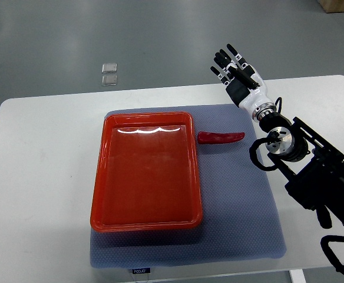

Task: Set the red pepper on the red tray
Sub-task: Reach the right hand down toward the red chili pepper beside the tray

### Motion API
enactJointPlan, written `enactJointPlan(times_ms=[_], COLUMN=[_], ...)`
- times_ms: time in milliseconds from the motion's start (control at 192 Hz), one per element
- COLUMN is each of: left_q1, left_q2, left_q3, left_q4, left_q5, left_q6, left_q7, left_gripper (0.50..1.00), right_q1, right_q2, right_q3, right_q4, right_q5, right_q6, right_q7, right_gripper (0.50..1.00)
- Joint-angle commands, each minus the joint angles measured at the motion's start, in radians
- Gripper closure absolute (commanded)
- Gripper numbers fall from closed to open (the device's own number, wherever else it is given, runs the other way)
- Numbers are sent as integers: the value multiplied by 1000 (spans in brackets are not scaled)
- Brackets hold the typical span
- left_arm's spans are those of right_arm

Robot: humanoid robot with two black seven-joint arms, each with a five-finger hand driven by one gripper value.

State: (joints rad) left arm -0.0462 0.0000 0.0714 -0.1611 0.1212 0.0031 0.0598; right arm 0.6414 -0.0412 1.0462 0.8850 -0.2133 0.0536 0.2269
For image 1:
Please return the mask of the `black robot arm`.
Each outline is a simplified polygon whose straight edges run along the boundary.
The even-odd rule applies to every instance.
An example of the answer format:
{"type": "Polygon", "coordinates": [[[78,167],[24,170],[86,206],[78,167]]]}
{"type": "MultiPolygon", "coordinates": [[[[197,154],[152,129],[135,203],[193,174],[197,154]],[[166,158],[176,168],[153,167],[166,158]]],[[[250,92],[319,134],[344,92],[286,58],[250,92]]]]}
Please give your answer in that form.
{"type": "MultiPolygon", "coordinates": [[[[246,110],[266,137],[249,149],[252,163],[287,179],[288,194],[303,208],[316,212],[320,226],[332,227],[332,216],[344,226],[344,154],[301,119],[281,114],[282,98],[272,101],[259,73],[231,44],[215,54],[211,71],[226,87],[232,102],[246,110]]],[[[344,264],[330,243],[344,243],[344,236],[326,235],[320,245],[335,270],[344,276],[344,264]]]]}

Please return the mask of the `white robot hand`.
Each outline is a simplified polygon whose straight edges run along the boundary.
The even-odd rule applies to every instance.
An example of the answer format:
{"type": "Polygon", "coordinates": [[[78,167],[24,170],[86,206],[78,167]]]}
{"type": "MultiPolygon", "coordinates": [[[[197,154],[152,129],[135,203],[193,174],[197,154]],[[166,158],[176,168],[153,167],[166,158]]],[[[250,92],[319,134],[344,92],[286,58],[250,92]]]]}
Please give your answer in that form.
{"type": "Polygon", "coordinates": [[[266,84],[259,74],[231,44],[226,47],[233,54],[235,62],[223,49],[215,53],[214,62],[223,68],[227,76],[214,66],[210,70],[226,86],[232,102],[251,116],[266,116],[275,112],[275,104],[268,98],[266,84]]]}

